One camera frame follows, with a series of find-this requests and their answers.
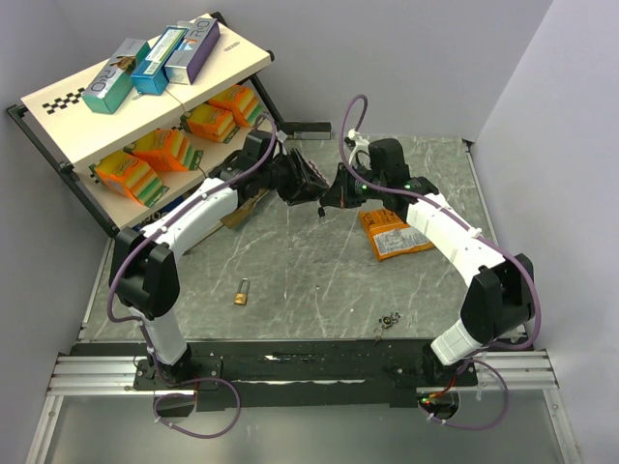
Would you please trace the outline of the robot figure keychain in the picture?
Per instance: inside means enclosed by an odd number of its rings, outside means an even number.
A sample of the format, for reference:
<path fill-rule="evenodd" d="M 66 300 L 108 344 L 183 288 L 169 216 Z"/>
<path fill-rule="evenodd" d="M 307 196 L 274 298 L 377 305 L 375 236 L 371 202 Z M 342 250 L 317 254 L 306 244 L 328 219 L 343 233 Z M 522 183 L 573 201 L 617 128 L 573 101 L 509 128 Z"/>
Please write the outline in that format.
<path fill-rule="evenodd" d="M 398 312 L 392 312 L 388 315 L 383 315 L 378 319 L 378 326 L 374 329 L 374 336 L 380 338 L 383 333 L 389 330 L 393 325 L 397 324 L 400 319 Z"/>

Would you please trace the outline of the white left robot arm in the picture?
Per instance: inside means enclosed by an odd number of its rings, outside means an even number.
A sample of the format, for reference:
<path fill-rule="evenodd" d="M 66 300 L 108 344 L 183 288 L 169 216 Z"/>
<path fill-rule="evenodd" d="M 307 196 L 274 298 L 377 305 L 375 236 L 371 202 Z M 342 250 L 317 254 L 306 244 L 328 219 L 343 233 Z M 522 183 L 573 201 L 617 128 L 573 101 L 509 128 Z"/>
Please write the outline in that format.
<path fill-rule="evenodd" d="M 147 343 L 149 361 L 167 387 L 181 388 L 195 374 L 191 348 L 173 310 L 180 295 L 179 259 L 222 218 L 263 190 L 276 191 L 293 206 L 318 200 L 328 187 L 298 150 L 285 151 L 272 133 L 253 130 L 241 149 L 213 168 L 165 217 L 115 236 L 108 298 L 128 308 L 129 320 L 137 323 Z"/>

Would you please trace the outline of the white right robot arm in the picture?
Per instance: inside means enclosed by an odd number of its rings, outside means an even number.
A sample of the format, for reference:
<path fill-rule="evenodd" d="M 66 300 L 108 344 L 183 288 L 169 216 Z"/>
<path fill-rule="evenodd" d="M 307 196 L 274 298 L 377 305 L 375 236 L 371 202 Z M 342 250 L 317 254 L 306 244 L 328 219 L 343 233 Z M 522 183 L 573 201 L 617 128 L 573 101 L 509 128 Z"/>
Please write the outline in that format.
<path fill-rule="evenodd" d="M 413 177 L 401 144 L 370 142 L 353 133 L 339 142 L 341 162 L 324 207 L 357 208 L 379 200 L 405 224 L 422 233 L 458 271 L 467 286 L 457 321 L 429 345 L 424 377 L 444 385 L 456 363 L 528 322 L 539 304 L 530 260 L 500 250 L 466 222 L 425 177 Z"/>

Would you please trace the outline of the purple wavy pot holder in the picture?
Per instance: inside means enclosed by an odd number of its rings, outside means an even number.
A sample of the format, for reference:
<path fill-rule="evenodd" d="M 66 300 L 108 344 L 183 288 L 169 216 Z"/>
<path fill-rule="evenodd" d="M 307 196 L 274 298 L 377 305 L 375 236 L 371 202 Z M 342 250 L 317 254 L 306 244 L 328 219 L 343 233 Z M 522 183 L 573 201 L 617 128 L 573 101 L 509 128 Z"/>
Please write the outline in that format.
<path fill-rule="evenodd" d="M 329 186 L 330 185 L 329 180 L 320 171 L 319 167 L 311 159 L 308 159 L 307 163 L 311 171 L 314 173 L 314 175 L 317 176 L 323 184 L 325 184 L 326 186 Z"/>

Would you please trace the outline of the orange chip bag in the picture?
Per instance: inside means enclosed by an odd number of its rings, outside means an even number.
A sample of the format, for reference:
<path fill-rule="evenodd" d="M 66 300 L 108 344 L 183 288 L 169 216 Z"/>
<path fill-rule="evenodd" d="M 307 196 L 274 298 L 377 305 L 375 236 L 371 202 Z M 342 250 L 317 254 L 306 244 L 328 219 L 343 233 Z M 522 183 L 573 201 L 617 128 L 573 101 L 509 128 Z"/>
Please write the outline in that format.
<path fill-rule="evenodd" d="M 358 218 L 378 261 L 434 247 L 425 235 L 387 209 L 361 211 Z"/>

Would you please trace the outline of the brown paper bag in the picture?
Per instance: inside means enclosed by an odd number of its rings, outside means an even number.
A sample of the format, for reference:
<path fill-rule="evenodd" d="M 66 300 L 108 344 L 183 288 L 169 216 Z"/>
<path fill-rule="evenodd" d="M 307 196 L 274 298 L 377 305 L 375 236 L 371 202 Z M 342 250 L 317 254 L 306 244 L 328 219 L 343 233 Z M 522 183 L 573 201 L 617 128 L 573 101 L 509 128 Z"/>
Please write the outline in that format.
<path fill-rule="evenodd" d="M 267 189 L 261 188 L 255 196 L 246 200 L 234 212 L 223 217 L 221 219 L 221 224 L 228 229 L 234 229 L 238 227 L 245 219 L 247 219 L 252 214 L 255 205 L 267 192 Z"/>

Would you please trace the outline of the orange sponge pack right back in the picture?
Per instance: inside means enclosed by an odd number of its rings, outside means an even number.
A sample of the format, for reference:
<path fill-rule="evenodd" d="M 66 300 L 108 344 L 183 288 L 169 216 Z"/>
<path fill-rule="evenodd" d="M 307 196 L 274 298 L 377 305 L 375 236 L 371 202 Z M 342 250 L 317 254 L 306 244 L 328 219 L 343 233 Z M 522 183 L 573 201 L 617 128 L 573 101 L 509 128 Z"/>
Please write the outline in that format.
<path fill-rule="evenodd" d="M 254 90 L 242 85 L 233 85 L 207 102 L 213 107 L 231 111 L 235 123 L 244 128 L 253 127 L 263 112 Z"/>

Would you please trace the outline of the orange sponge pack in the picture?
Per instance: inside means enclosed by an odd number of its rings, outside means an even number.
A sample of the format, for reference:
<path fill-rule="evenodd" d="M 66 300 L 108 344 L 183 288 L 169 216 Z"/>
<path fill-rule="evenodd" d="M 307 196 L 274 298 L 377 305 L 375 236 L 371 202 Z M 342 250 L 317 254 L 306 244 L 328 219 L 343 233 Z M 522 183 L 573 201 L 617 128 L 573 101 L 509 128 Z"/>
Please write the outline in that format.
<path fill-rule="evenodd" d="M 146 161 L 124 151 L 116 151 L 90 168 L 100 183 L 146 207 L 152 207 L 168 191 Z"/>
<path fill-rule="evenodd" d="M 153 130 L 124 147 L 156 171 L 187 172 L 199 168 L 203 151 L 179 130 Z"/>
<path fill-rule="evenodd" d="M 186 111 L 180 121 L 185 131 L 218 143 L 228 143 L 239 130 L 231 111 L 207 103 Z"/>
<path fill-rule="evenodd" d="M 254 90 L 242 85 L 233 85 L 207 102 L 213 107 L 231 111 L 235 123 L 244 128 L 253 127 L 263 112 Z"/>

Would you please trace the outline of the brass padlock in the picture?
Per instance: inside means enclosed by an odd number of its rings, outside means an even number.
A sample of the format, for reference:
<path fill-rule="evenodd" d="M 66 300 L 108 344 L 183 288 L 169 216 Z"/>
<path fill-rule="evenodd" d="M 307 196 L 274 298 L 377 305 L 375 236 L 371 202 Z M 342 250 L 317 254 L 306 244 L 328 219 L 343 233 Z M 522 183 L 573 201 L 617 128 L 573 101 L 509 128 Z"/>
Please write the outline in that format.
<path fill-rule="evenodd" d="M 234 297 L 234 304 L 246 305 L 248 302 L 250 288 L 251 281 L 248 278 L 242 278 L 239 282 L 239 286 Z"/>

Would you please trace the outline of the orange sponge pack middle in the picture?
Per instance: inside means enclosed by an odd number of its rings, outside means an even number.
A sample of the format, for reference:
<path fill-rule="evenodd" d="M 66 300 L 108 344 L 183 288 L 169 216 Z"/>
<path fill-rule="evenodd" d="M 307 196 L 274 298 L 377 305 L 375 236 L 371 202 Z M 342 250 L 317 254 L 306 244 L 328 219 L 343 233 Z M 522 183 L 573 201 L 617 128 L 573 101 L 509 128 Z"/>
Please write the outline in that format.
<path fill-rule="evenodd" d="M 124 147 L 156 171 L 187 172 L 199 168 L 203 151 L 179 130 L 153 130 Z"/>

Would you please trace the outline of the purple rio box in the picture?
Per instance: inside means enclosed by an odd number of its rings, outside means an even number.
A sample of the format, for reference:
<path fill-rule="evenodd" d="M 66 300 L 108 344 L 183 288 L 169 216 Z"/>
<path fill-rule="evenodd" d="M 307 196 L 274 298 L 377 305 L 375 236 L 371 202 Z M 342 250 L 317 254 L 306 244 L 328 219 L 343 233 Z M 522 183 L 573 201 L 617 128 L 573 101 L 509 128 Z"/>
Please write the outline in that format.
<path fill-rule="evenodd" d="M 221 36 L 220 25 L 212 17 L 179 21 L 177 25 L 185 28 L 186 34 L 167 59 L 164 70 L 170 83 L 192 85 Z"/>

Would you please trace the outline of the cream two tier shelf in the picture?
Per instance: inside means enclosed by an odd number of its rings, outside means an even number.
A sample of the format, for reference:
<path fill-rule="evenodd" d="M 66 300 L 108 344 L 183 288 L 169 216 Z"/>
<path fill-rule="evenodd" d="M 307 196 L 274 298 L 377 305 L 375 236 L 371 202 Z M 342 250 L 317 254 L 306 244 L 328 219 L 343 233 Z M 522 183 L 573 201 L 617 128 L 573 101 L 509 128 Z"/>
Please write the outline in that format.
<path fill-rule="evenodd" d="M 152 207 L 96 184 L 90 165 L 149 131 L 171 127 L 184 112 L 234 84 L 257 83 L 258 73 L 274 59 L 272 51 L 223 26 L 220 40 L 192 85 L 171 84 L 160 96 L 131 91 L 114 114 L 97 114 L 87 108 L 79 93 L 102 68 L 97 64 L 23 97 L 19 104 L 8 107 L 7 113 L 104 233 L 112 237 L 199 184 L 204 172 L 239 148 L 242 140 L 235 136 L 227 145 L 197 140 L 196 145 L 205 152 L 199 170 L 163 174 L 168 190 Z"/>

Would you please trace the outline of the orange sponge pack front left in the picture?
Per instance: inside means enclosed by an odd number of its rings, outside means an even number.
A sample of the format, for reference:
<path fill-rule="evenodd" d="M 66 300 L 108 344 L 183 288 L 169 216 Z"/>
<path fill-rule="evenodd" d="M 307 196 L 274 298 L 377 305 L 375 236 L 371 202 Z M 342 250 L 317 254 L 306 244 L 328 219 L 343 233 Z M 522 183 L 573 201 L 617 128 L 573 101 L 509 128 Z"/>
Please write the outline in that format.
<path fill-rule="evenodd" d="M 100 183 L 146 207 L 152 207 L 168 191 L 146 161 L 124 151 L 116 151 L 90 168 Z"/>

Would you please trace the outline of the teal rio box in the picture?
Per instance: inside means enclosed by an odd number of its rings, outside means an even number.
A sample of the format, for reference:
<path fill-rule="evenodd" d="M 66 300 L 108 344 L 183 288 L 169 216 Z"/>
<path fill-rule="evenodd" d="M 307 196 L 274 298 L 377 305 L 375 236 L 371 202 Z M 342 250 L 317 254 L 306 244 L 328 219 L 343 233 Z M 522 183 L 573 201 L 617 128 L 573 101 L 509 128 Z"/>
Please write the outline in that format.
<path fill-rule="evenodd" d="M 92 112 L 113 114 L 133 88 L 132 74 L 151 47 L 147 41 L 125 39 L 82 93 Z"/>

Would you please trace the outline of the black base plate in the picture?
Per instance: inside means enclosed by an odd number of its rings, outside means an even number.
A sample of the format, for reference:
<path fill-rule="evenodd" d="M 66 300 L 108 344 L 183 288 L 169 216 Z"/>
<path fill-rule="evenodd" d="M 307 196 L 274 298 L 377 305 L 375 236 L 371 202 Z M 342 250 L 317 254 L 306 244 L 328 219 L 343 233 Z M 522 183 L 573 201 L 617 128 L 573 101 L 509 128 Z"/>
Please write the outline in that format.
<path fill-rule="evenodd" d="M 478 383 L 472 367 L 433 361 L 426 338 L 224 340 L 190 348 L 181 377 L 201 382 L 172 388 L 195 393 L 200 412 L 236 405 L 415 408 L 423 391 Z"/>

